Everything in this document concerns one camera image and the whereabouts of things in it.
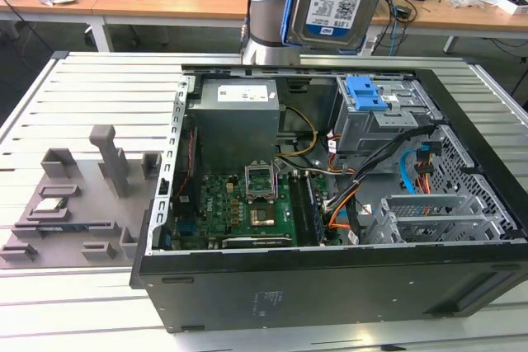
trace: cable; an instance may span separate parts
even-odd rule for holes
[[[327,206],[333,206],[336,203],[344,199],[350,192],[355,189],[361,181],[365,178],[366,174],[376,168],[378,164],[386,160],[390,156],[394,155],[398,150],[399,146],[406,140],[420,136],[420,135],[429,135],[437,128],[437,125],[426,125],[423,127],[417,127],[414,129],[409,129],[400,135],[395,136],[381,148],[378,148],[375,152],[369,155],[363,163],[361,163],[357,168],[354,176],[352,178],[351,184],[338,195],[332,197],[328,202]]]
[[[409,192],[409,194],[416,194],[416,191],[414,190],[413,183],[409,179],[407,170],[405,169],[405,159],[407,158],[409,154],[415,153],[415,152],[416,150],[412,150],[412,149],[407,150],[406,152],[403,153],[403,155],[399,159],[399,174],[401,175],[403,183],[405,184],[405,187],[407,188],[407,191]]]
[[[183,188],[186,186],[187,182],[191,178],[191,169],[192,169],[192,141],[194,140],[195,135],[192,133],[192,131],[189,132],[189,169],[187,171],[187,176],[185,177],[185,180],[180,186],[180,190],[178,190],[177,194],[174,196],[174,200],[172,202],[176,202],[177,198],[180,196],[180,194],[183,191]]]
[[[36,28],[36,26],[37,26],[37,23],[35,23],[35,24],[33,25],[33,28],[32,28],[32,30],[30,31],[30,34],[27,36],[26,41],[24,42],[24,45],[22,46],[21,57],[24,57],[24,55],[26,54],[26,46],[27,46],[27,44],[30,42],[31,34],[33,33],[33,30]]]
[[[359,190],[359,186],[357,188],[355,188],[338,206],[337,208],[333,211],[333,214],[332,214],[332,217],[330,218],[330,222],[328,222],[328,227],[329,228],[350,228],[350,225],[348,224],[337,224],[337,223],[334,223],[336,221],[336,217],[337,217],[337,214],[339,214],[339,211],[341,210],[341,208],[343,206],[345,206],[345,204],[347,203],[347,201],[352,198],[354,196],[354,194]]]
[[[499,39],[494,39],[495,41],[498,41],[501,45],[505,45],[507,47],[513,47],[513,48],[518,48],[518,47],[523,47],[525,45],[528,45],[528,40],[525,41],[524,43],[520,44],[520,45],[510,45],[508,43],[504,43],[502,40],[499,40]]]
[[[386,27],[384,28],[384,31],[381,34],[381,37],[376,41],[376,44],[375,44],[374,48],[372,49],[372,52],[375,52],[378,49],[379,46],[385,47],[385,48],[388,48],[388,49],[393,49],[394,45],[395,45],[395,41],[399,38],[399,42],[396,45],[396,51],[394,53],[394,55],[396,55],[399,52],[400,46],[402,45],[402,43],[408,37],[405,34],[405,32],[407,30],[407,27],[408,27],[408,24],[410,22],[413,22],[417,18],[418,11],[417,11],[416,7],[414,6],[414,4],[412,4],[408,0],[404,0],[406,3],[408,3],[412,7],[412,11],[411,11],[411,14],[409,15],[409,18],[401,18],[401,17],[399,17],[397,15],[397,9],[396,9],[396,5],[394,3],[394,0],[383,0],[383,1],[387,2],[387,5],[389,6],[389,22],[387,23]],[[393,25],[393,18],[396,21],[394,23],[394,27],[393,27],[393,29],[391,31],[391,35],[390,35],[390,38],[392,39],[391,45],[390,46],[383,45],[382,41],[383,41],[385,35],[387,34],[387,31],[389,30],[389,27],[391,25]],[[400,23],[403,24],[403,31],[402,31],[402,34],[400,36],[398,36],[398,34],[396,33],[397,22],[400,22]]]
[[[513,96],[513,94],[515,94],[515,92],[517,91],[517,89],[521,86],[521,83],[522,83],[522,81],[525,79],[526,75],[528,75],[528,69],[525,70],[525,72],[522,74],[522,76],[521,76],[521,78],[519,79],[519,81],[517,82],[517,84],[513,87],[513,90],[511,91],[510,96]]]
[[[501,47],[500,45],[498,45],[497,41],[495,39],[490,39],[492,41],[492,43],[495,45],[495,47],[497,47],[498,49],[500,49],[504,54],[508,54],[512,57],[515,57],[515,58],[525,58],[524,55],[517,55],[517,54],[512,54],[510,53],[509,51],[506,51],[503,47]]]
[[[306,154],[306,153],[310,153],[314,147],[315,147],[315,144],[317,143],[317,131],[315,130],[315,127],[314,125],[312,124],[312,122],[308,119],[308,117],[306,117],[305,115],[303,115],[299,110],[295,109],[294,107],[292,106],[287,106],[286,109],[290,109],[292,110],[294,113],[296,113],[301,119],[303,119],[306,124],[308,124],[308,126],[310,127],[310,129],[312,130],[312,142],[310,143],[310,145],[303,149],[303,150],[299,150],[299,151],[295,151],[295,152],[289,152],[289,153],[277,153],[276,156],[277,157],[296,157],[296,156],[300,156],[301,154]]]
[[[393,54],[394,41],[396,40],[396,32],[398,31],[398,18],[394,19],[394,27],[391,32],[392,41],[390,43],[389,57]]]
[[[332,176],[336,175],[336,172],[333,172],[333,171],[325,171],[324,169],[319,169],[319,168],[315,168],[315,167],[302,167],[300,165],[295,164],[294,162],[292,162],[288,158],[283,158],[283,157],[278,157],[278,158],[279,158],[279,160],[283,161],[283,163],[286,164],[287,166],[289,166],[291,168],[294,168],[294,169],[296,169],[298,171],[317,172],[317,173],[323,173],[324,175],[332,175]]]
[[[293,143],[292,143],[292,146],[294,147],[294,150],[295,150],[296,152],[299,151],[299,145],[298,145],[297,142],[293,142]],[[310,162],[310,160],[309,160],[308,158],[306,158],[306,156],[305,156],[304,154],[301,154],[301,155],[299,156],[299,158],[300,158],[301,160],[303,160],[304,163],[305,163],[308,167],[312,167],[312,166],[313,166],[313,164]]]
[[[12,12],[14,12],[16,14],[16,16],[20,19],[20,21],[24,22],[24,24],[31,29],[31,31],[35,34],[36,37],[39,38],[39,40],[42,42],[42,44],[49,50],[51,51],[52,53],[54,52],[54,50],[51,48],[50,45],[48,45],[48,43],[46,42],[46,40],[42,39],[42,37],[40,37],[40,35],[35,31],[35,29],[33,29],[31,27],[31,25],[17,12],[17,10],[15,10],[15,8],[11,5],[10,2],[8,2],[7,0],[3,0],[7,6],[11,9]]]

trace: wooden desk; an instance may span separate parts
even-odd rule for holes
[[[512,16],[502,9],[485,4],[480,7],[452,7],[447,0],[411,1],[417,8],[417,19],[409,25],[414,35],[448,35],[446,53],[452,50],[458,36],[528,39],[528,16]],[[373,25],[387,24],[389,9],[380,4]]]
[[[112,24],[154,26],[240,27],[247,0],[76,0],[69,5],[48,7],[37,0],[9,0],[28,21],[83,22],[92,26],[97,48],[112,51],[107,27]],[[486,5],[453,8],[446,0],[412,3],[417,19],[407,33],[451,36],[448,52],[458,36],[528,39],[528,16],[510,16]],[[0,19],[17,20],[0,2]],[[378,35],[389,22],[389,9],[381,2],[369,29]]]
[[[75,0],[68,4],[55,4],[52,7],[38,0],[7,0],[26,21],[69,22],[87,24],[92,27],[99,51],[111,50],[111,39],[105,30],[105,22],[93,15],[97,0]],[[0,0],[0,21],[19,21],[11,8]]]
[[[100,16],[161,16],[172,18],[241,21],[248,0],[97,0],[92,8]]]

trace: black computer case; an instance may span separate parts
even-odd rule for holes
[[[515,232],[525,235],[526,192],[434,72],[413,73],[499,191],[522,227]],[[527,279],[528,250],[506,240],[482,246],[191,252],[140,257],[133,269],[136,287],[138,273],[169,332],[330,326],[467,317]]]

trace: cardboard box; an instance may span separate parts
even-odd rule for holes
[[[502,0],[497,6],[508,14],[528,15],[528,0]]]

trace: black cable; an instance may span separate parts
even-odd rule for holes
[[[416,9],[416,6],[414,6],[414,4],[412,4],[409,0],[403,0],[404,2],[406,2],[409,6],[411,6],[412,10],[414,11],[414,16],[412,18],[408,18],[407,21],[408,22],[413,22],[414,20],[416,20],[417,16],[418,16],[418,10]]]
[[[12,90],[16,90],[16,88],[9,82],[6,82],[4,80],[0,80],[0,84],[3,84],[4,86],[11,88]]]
[[[512,54],[510,53],[509,51],[506,51],[503,47],[501,47],[500,45],[498,45],[498,43],[495,41],[495,39],[490,39],[492,41],[492,43],[495,45],[495,47],[497,47],[498,49],[500,49],[503,53],[505,54],[508,54],[512,57],[515,57],[515,58],[520,58],[520,59],[523,59],[523,58],[526,58],[525,55],[517,55],[517,54]]]
[[[299,149],[299,145],[297,144],[297,142],[293,142],[292,143],[292,146],[294,148],[294,151],[296,152],[300,152],[300,149]],[[297,156],[299,157],[301,160],[304,161],[304,163],[308,166],[308,167],[313,167],[314,165],[312,164],[312,162],[310,162],[310,160],[304,155],[304,154],[301,154],[300,156]]]
[[[376,168],[382,161],[394,155],[394,153],[396,153],[404,141],[416,136],[432,134],[436,128],[436,125],[427,125],[414,129],[408,129],[407,131],[389,140],[382,147],[371,153],[371,155],[369,155],[356,168],[356,172],[354,172],[354,175],[352,176],[351,184],[343,192],[339,193],[339,195],[335,195],[333,198],[331,198],[328,203],[338,204],[343,199],[345,199],[352,192],[352,190],[354,190],[363,181],[368,172]]]
[[[385,34],[387,33],[387,30],[389,29],[389,26],[391,26],[393,23],[392,6],[389,0],[385,0],[385,1],[387,2],[387,5],[389,6],[389,10],[390,10],[389,11],[389,22],[387,22],[387,25],[385,26],[385,29],[383,33],[381,34],[381,37],[376,41],[376,44],[374,48],[372,49],[372,53],[374,53],[378,49],[379,46],[384,47],[384,45],[381,44],[381,40],[383,40],[383,38],[385,37]]]
[[[518,47],[523,47],[525,45],[528,45],[528,40],[525,41],[524,43],[520,44],[520,45],[510,45],[508,43],[504,43],[502,40],[499,40],[499,39],[494,39],[494,40],[498,41],[501,45],[505,45],[506,47],[518,48]]]
[[[42,42],[42,44],[49,50],[51,51],[52,53],[54,52],[54,50],[51,48],[51,46],[46,42],[46,40],[42,39],[40,37],[40,35],[31,27],[31,25],[17,12],[17,10],[15,10],[15,8],[11,5],[10,2],[8,2],[7,0],[3,0],[7,6],[11,9],[12,12],[14,12],[16,14],[16,16],[18,16],[18,18],[20,18],[20,21],[24,22],[24,24],[31,29],[31,31],[33,31],[33,33],[35,34],[35,36]]]
[[[396,35],[395,39],[394,39],[394,40],[399,40],[399,42],[394,47],[396,49],[394,51],[394,55],[396,55],[399,52],[399,48],[402,45],[402,43],[408,38],[408,35],[405,34],[405,31],[408,28],[408,24],[410,22],[413,22],[417,18],[418,11],[417,11],[416,7],[411,2],[409,2],[408,0],[404,0],[409,5],[411,5],[412,11],[411,11],[411,14],[409,15],[408,18],[401,18],[401,17],[398,17],[397,15],[394,14],[394,9],[396,7],[396,5],[394,4],[394,0],[384,0],[384,1],[387,2],[387,5],[389,6],[389,22],[387,23],[387,26],[384,28],[384,31],[381,34],[381,37],[376,41],[376,44],[375,44],[374,48],[372,49],[372,52],[374,53],[378,49],[378,47],[380,47],[380,46],[384,47],[384,48],[387,48],[387,49],[390,48],[389,45],[384,45],[381,42],[383,41],[385,35],[387,34],[387,31],[389,30],[389,27],[393,25],[393,18],[396,18],[396,20],[398,20],[398,22],[401,22],[403,24],[403,30],[402,30],[401,35]]]
[[[517,84],[513,87],[513,90],[511,91],[510,96],[513,96],[513,94],[515,94],[515,92],[517,91],[517,88],[519,88],[521,86],[521,83],[525,79],[526,75],[528,75],[528,69],[525,70],[525,72],[522,74],[522,76],[519,79],[519,81],[517,82]]]

